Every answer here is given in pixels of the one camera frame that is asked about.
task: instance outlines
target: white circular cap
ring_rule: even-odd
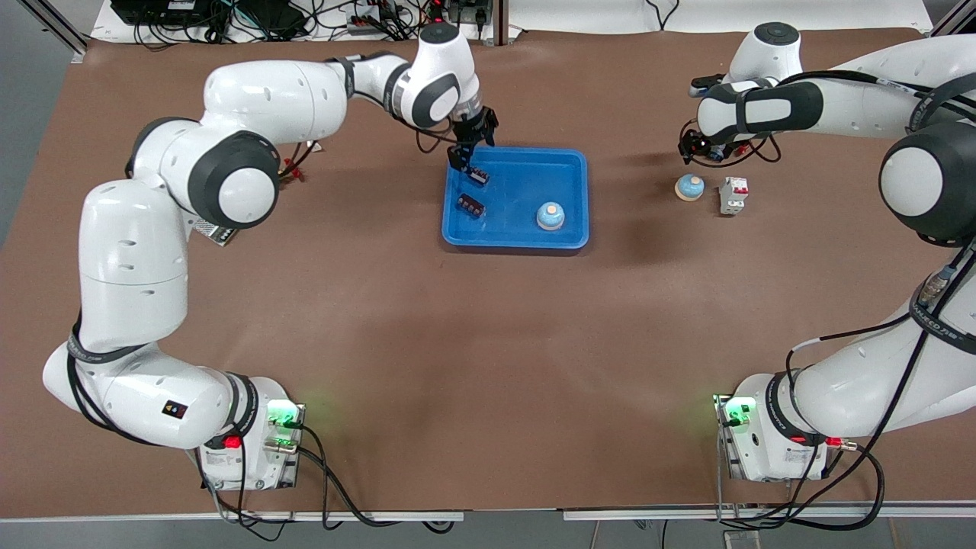
[[[261,170],[241,168],[224,179],[221,211],[238,223],[259,220],[274,205],[274,182]]]
[[[888,206],[907,217],[932,209],[942,194],[942,168],[927,150],[900,148],[881,166],[881,195]]]
[[[437,121],[447,118],[454,106],[458,104],[458,89],[451,88],[444,92],[437,101],[430,106],[430,119]]]

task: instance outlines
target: metal post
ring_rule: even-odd
[[[976,1],[962,0],[942,17],[932,29],[931,36],[958,34],[963,27],[976,19]]]
[[[61,15],[47,0],[17,0],[35,19],[51,31],[62,44],[74,52],[72,63],[81,63],[88,52],[88,42],[85,36],[78,32],[71,23]]]
[[[492,0],[491,9],[492,37],[490,46],[507,46],[511,44],[508,37],[508,0]]]

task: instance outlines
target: white circuit breaker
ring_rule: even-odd
[[[746,207],[749,197],[749,185],[741,177],[727,177],[718,187],[718,198],[721,201],[719,211],[723,215],[734,216]]]

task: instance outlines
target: tabletop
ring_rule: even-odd
[[[883,140],[784,135],[781,162],[702,173],[697,202],[674,195],[688,171],[678,130],[697,106],[688,82],[723,71],[742,38],[531,32],[474,47],[499,145],[589,161],[590,242],[571,257],[446,244],[443,148],[419,153],[409,131],[354,102],[265,223],[227,248],[190,239],[189,314],[161,347],[280,382],[364,509],[715,502],[712,394],[779,370],[797,342],[887,317],[946,257],[880,200]],[[802,58],[827,68],[914,39],[810,31]],[[416,48],[388,46],[408,59]],[[81,203],[122,177],[144,124],[200,115],[217,66],[363,48],[97,42],[70,67],[0,251],[0,517],[212,511],[181,451],[95,429],[41,383],[77,314]],[[717,212],[725,176],[750,182],[734,218]],[[976,499],[959,481],[976,476],[975,442],[957,435],[973,418],[886,434],[888,499]],[[297,487],[246,504],[315,511],[319,479],[303,466]],[[862,471],[832,499],[873,490]],[[778,502],[783,487],[729,482],[725,499]]]

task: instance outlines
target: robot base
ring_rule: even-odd
[[[816,449],[816,461],[807,478],[818,480],[827,461],[827,446],[813,448],[794,443],[776,430],[766,409],[766,386],[772,379],[772,374],[752,375],[739,385],[733,397],[715,396],[729,475],[764,483],[799,479]],[[735,420],[742,421],[742,425],[722,426]]]
[[[245,489],[274,489],[295,485],[299,465],[299,455],[295,448],[302,441],[302,431],[286,429],[268,420],[268,403],[287,401],[288,395],[278,383],[266,377],[252,377],[251,382],[258,390],[258,410],[254,426],[242,438],[242,447],[199,447],[203,474],[210,486],[218,490],[240,489],[242,460],[247,464]],[[298,411],[299,417],[295,421],[301,423],[305,409],[299,405]]]

